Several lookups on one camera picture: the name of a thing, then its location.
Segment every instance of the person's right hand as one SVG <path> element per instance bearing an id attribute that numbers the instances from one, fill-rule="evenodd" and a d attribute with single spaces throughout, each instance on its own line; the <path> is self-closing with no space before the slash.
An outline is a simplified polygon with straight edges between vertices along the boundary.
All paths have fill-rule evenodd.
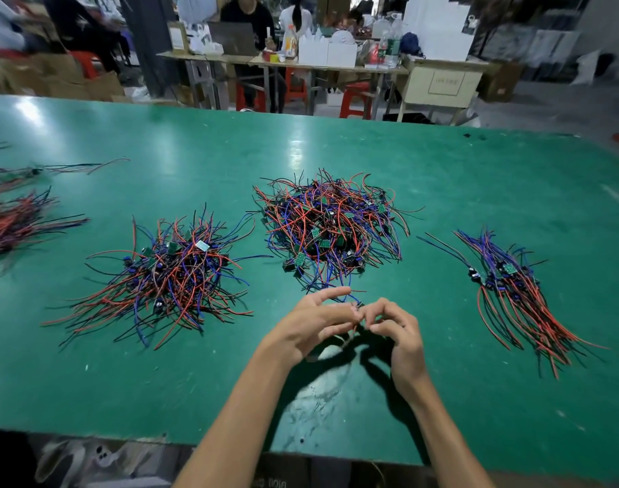
<path id="1" fill-rule="evenodd" d="M 429 384 L 418 320 L 386 298 L 379 298 L 360 311 L 368 330 L 395 342 L 391 354 L 391 376 L 404 400 L 416 405 Z"/>

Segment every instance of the desk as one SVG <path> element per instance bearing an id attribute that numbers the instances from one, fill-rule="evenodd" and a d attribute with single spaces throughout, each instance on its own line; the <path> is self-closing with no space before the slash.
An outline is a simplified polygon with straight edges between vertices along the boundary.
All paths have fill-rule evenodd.
<path id="1" fill-rule="evenodd" d="M 113 343 L 128 323 L 60 351 L 65 329 L 39 323 L 67 314 L 49 307 L 105 284 L 85 258 L 130 247 L 131 215 L 153 229 L 208 202 L 232 226 L 256 208 L 261 176 L 327 167 L 336 177 L 372 173 L 367 182 L 393 188 L 399 208 L 426 205 L 408 218 L 414 233 L 461 249 L 451 229 L 488 224 L 500 245 L 550 260 L 536 273 L 554 315 L 611 348 L 593 350 L 605 362 L 588 355 L 586 368 L 565 367 L 560 381 L 544 367 L 539 378 L 531 352 L 497 343 L 467 269 L 413 236 L 400 240 L 402 262 L 368 267 L 353 286 L 364 301 L 391 297 L 418 316 L 435 386 L 486 468 L 619 479 L 619 161 L 603 149 L 507 130 L 13 96 L 0 96 L 0 140 L 12 142 L 0 150 L 7 168 L 131 159 L 35 185 L 61 199 L 54 217 L 91 221 L 0 258 L 0 429 L 197 443 L 259 340 L 302 296 L 282 259 L 247 260 L 236 274 L 251 284 L 242 301 L 252 318 L 209 318 L 203 337 L 183 331 L 158 351 L 137 338 Z M 258 220 L 234 254 L 264 254 L 265 239 Z M 370 358 L 376 344 L 354 344 L 294 370 L 266 449 L 422 464 L 411 412 Z"/>
<path id="2" fill-rule="evenodd" d="M 246 65 L 257 65 L 262 67 L 265 72 L 265 94 L 266 94 L 266 102 L 267 108 L 268 103 L 270 101 L 270 92 L 271 90 L 268 88 L 268 73 L 270 67 L 285 67 L 285 68 L 297 68 L 302 70 L 307 70 L 309 72 L 309 83 L 308 87 L 308 96 L 307 96 L 307 114 L 314 115 L 314 91 L 317 89 L 315 87 L 315 72 L 319 71 L 333 71 L 333 72 L 350 72 L 350 73 L 372 73 L 377 75 L 377 81 L 371 82 L 371 97 L 373 97 L 373 104 L 371 106 L 371 120 L 375 119 L 377 114 L 377 109 L 379 108 L 380 102 L 380 94 L 382 92 L 382 84 L 384 83 L 385 75 L 408 75 L 408 70 L 404 67 L 393 68 L 393 69 L 382 69 L 382 68 L 364 68 L 364 67 L 314 67 L 309 65 L 299 65 L 296 62 L 285 61 L 285 62 L 266 62 L 262 56 L 229 56 L 229 55 L 193 55 L 193 54 L 183 54 L 183 53 L 174 53 L 172 51 L 166 51 L 164 53 L 159 53 L 159 56 L 163 56 L 165 58 L 174 58 L 176 60 L 184 60 L 186 62 L 186 66 L 188 68 L 188 75 L 191 79 L 194 78 L 192 73 L 192 61 L 201 61 L 208 62 L 210 64 L 210 73 L 213 85 L 213 93 L 215 95 L 215 102 L 219 102 L 218 92 L 216 89 L 216 71 L 215 71 L 215 63 L 230 63 L 230 64 L 246 64 Z M 276 82 L 276 89 L 274 92 L 278 93 L 278 80 L 274 79 Z M 193 90 L 193 96 L 196 95 L 196 89 Z M 198 96 L 195 97 L 195 105 L 198 106 Z"/>

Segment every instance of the black hair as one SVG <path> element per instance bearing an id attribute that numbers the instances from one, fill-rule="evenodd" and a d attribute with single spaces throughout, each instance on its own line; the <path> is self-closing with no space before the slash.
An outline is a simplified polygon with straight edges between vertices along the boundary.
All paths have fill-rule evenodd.
<path id="1" fill-rule="evenodd" d="M 351 11 L 348 12 L 348 18 L 354 19 L 357 25 L 363 24 L 363 15 L 360 14 L 360 12 L 356 8 L 353 8 Z"/>
<path id="2" fill-rule="evenodd" d="M 294 6 L 294 11 L 291 12 L 291 21 L 294 23 L 296 32 L 300 31 L 300 27 L 303 25 L 303 14 L 300 9 L 300 3 L 302 1 L 303 0 L 289 0 L 289 2 Z"/>

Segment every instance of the forearm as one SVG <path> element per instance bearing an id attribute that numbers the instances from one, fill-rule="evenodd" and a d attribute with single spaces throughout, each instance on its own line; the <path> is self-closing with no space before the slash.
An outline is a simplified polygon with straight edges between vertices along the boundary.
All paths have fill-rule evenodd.
<path id="1" fill-rule="evenodd" d="M 247 488 L 289 368 L 260 347 L 175 482 L 175 488 Z"/>
<path id="2" fill-rule="evenodd" d="M 491 488 L 493 482 L 468 448 L 428 377 L 416 386 L 416 415 L 441 488 Z"/>

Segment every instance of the hand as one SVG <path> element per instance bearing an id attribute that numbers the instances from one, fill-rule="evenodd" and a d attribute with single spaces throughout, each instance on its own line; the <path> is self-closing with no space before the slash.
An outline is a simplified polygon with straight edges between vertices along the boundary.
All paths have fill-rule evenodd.
<path id="1" fill-rule="evenodd" d="M 395 342 L 391 353 L 391 377 L 395 388 L 410 405 L 421 400 L 429 384 L 423 338 L 418 320 L 395 303 L 379 298 L 361 308 L 366 328 L 373 334 L 390 337 Z"/>
<path id="2" fill-rule="evenodd" d="M 305 296 L 260 344 L 291 369 L 328 337 L 345 334 L 362 320 L 354 303 L 323 302 L 351 293 L 350 287 L 329 287 Z"/>
<path id="3" fill-rule="evenodd" d="M 270 49 L 272 51 L 277 51 L 278 50 L 278 45 L 273 40 L 273 38 L 267 38 L 265 40 L 265 46 L 266 46 L 267 49 Z"/>

